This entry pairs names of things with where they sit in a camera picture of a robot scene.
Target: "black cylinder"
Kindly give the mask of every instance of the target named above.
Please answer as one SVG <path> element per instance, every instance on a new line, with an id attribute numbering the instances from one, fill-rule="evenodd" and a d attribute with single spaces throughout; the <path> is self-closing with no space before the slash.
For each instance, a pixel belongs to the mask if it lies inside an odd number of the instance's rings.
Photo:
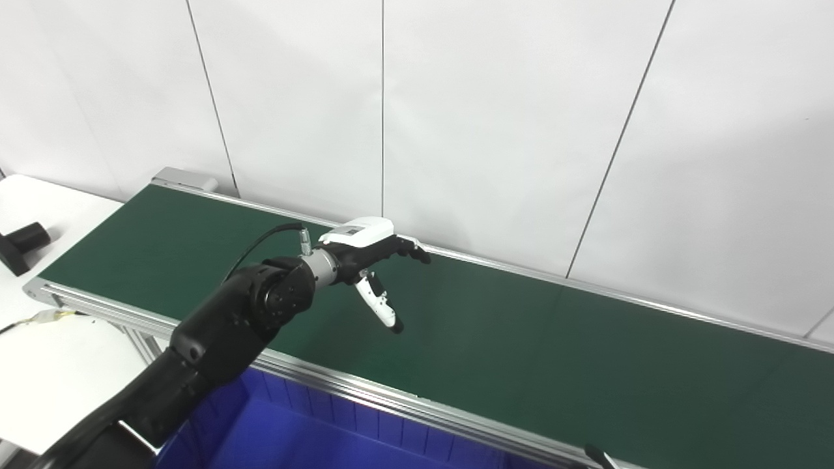
<path id="1" fill-rule="evenodd" d="M 38 222 L 28 224 L 21 229 L 6 235 L 8 242 L 17 248 L 20 254 L 26 254 L 52 242 L 49 233 Z"/>

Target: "black cable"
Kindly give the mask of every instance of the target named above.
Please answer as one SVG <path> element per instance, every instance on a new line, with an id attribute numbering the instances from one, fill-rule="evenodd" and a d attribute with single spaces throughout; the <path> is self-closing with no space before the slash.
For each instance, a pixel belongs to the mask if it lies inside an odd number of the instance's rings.
<path id="1" fill-rule="evenodd" d="M 240 266 L 240 263 L 243 262 L 246 259 L 246 257 L 249 254 L 251 254 L 252 251 L 255 248 L 257 248 L 258 245 L 263 243 L 264 240 L 266 240 L 269 236 L 272 236 L 276 233 L 280 233 L 281 231 L 288 231 L 290 229 L 294 229 L 295 231 L 301 231 L 302 229 L 304 229 L 304 226 L 301 223 L 280 224 L 280 225 L 276 226 L 275 228 L 272 228 L 271 230 L 267 231 L 266 233 L 260 235 L 260 237 L 257 238 L 248 248 L 246 248 L 246 250 L 240 255 L 240 257 L 238 257 L 238 259 L 234 261 L 234 264 L 232 265 L 232 268 L 229 269 L 229 272 L 226 273 L 226 276 L 223 277 L 223 281 L 220 282 L 220 284 L 222 285 L 226 280 L 228 280 L 229 277 L 232 276 L 234 271 L 236 271 L 238 269 L 238 267 Z"/>
<path id="2" fill-rule="evenodd" d="M 12 324 L 7 325 L 6 327 L 3 327 L 2 329 L 0 329 L 0 334 L 2 334 L 3 332 L 6 332 L 6 331 L 8 331 L 8 330 L 14 329 L 14 326 L 15 326 L 15 325 L 18 325 L 18 323 L 17 323 L 17 322 L 13 322 Z"/>

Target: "black robotic arm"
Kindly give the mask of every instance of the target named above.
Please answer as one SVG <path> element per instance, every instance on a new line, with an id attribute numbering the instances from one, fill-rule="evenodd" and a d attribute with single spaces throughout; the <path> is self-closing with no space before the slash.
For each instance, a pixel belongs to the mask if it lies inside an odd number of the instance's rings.
<path id="1" fill-rule="evenodd" d="M 304 246 L 306 230 L 300 224 L 293 229 L 302 233 L 303 255 L 276 257 L 231 273 L 173 330 L 159 358 L 30 469 L 151 467 L 155 454 L 148 444 L 161 447 L 212 390 L 245 371 L 282 326 L 312 305 L 315 291 L 327 285 L 356 285 L 385 325 L 402 330 L 402 322 L 391 319 L 394 312 L 381 284 L 361 287 L 369 278 L 367 269 L 393 254 L 428 264 L 429 255 L 417 240 L 397 236 L 390 221 L 378 217 L 352 220 L 322 236 L 312 249 Z"/>

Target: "wall panel seam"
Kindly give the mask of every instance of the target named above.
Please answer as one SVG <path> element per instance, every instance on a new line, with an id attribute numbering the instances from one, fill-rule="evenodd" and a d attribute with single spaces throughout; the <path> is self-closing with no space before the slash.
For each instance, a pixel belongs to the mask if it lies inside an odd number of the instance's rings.
<path id="1" fill-rule="evenodd" d="M 669 22 L 669 17 L 672 14 L 672 9 L 675 7 L 675 1 L 672 0 L 669 4 L 669 9 L 666 10 L 666 16 L 663 18 L 663 23 L 661 24 L 661 30 L 657 34 L 657 40 L 655 40 L 655 45 L 651 50 L 651 54 L 649 55 L 649 60 L 646 63 L 646 68 L 643 70 L 643 75 L 640 79 L 640 83 L 637 85 L 637 90 L 634 95 L 634 99 L 631 100 L 631 106 L 629 107 L 628 114 L 625 115 L 625 122 L 623 123 L 623 127 L 620 130 L 620 135 L 617 138 L 617 142 L 614 145 L 614 150 L 611 153 L 611 158 L 608 160 L 608 166 L 605 168 L 605 173 L 602 175 L 602 180 L 600 182 L 600 188 L 596 191 L 596 197 L 594 198 L 594 203 L 590 207 L 590 212 L 588 213 L 588 218 L 585 220 L 585 226 L 582 228 L 582 234 L 580 234 L 579 241 L 576 243 L 576 249 L 574 250 L 573 257 L 570 259 L 570 264 L 568 265 L 567 273 L 565 273 L 565 278 L 570 278 L 570 272 L 573 270 L 574 263 L 576 262 L 576 256 L 579 254 L 579 249 L 582 246 L 582 241 L 585 239 L 585 233 L 588 231 L 588 226 L 590 225 L 590 219 L 593 218 L 594 212 L 596 210 L 596 205 L 600 200 L 600 196 L 602 195 L 602 190 L 605 187 L 605 182 L 608 180 L 608 174 L 611 171 L 611 166 L 614 163 L 614 158 L 617 155 L 617 152 L 620 149 L 620 144 L 622 143 L 623 136 L 626 134 L 626 129 L 628 128 L 628 124 L 631 121 L 631 115 L 634 113 L 634 108 L 637 104 L 637 99 L 640 97 L 640 93 L 643 89 L 643 84 L 646 82 L 646 76 L 649 74 L 649 69 L 651 68 L 651 63 L 655 59 L 655 54 L 657 53 L 657 47 L 661 43 L 661 39 L 663 38 L 663 32 L 666 30 L 666 24 Z"/>

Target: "blue bin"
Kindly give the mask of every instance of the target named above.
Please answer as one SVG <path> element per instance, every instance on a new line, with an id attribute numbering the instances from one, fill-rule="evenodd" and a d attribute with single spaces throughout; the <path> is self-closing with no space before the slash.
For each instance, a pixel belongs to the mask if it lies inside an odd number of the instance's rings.
<path id="1" fill-rule="evenodd" d="M 157 469 L 545 469 L 546 466 L 249 369 L 216 390 Z"/>

